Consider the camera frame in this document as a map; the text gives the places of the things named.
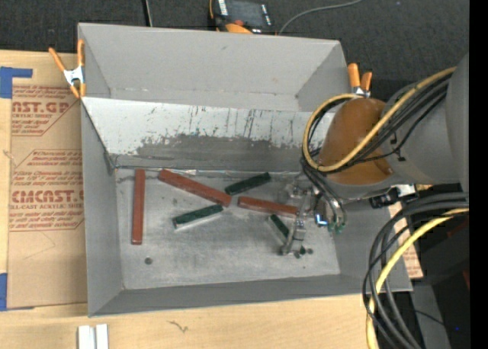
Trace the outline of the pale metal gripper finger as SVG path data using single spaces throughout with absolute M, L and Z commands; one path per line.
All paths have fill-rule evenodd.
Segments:
M 296 227 L 291 239 L 291 252 L 295 258 L 301 258 L 307 253 L 307 249 L 303 245 L 306 229 L 304 227 Z
M 291 229 L 288 232 L 287 238 L 285 243 L 281 246 L 281 254 L 282 255 L 289 255 L 292 254 L 291 252 L 291 239 L 293 232 L 296 227 L 304 227 L 304 221 L 302 219 L 296 219 L 294 224 L 292 225 Z

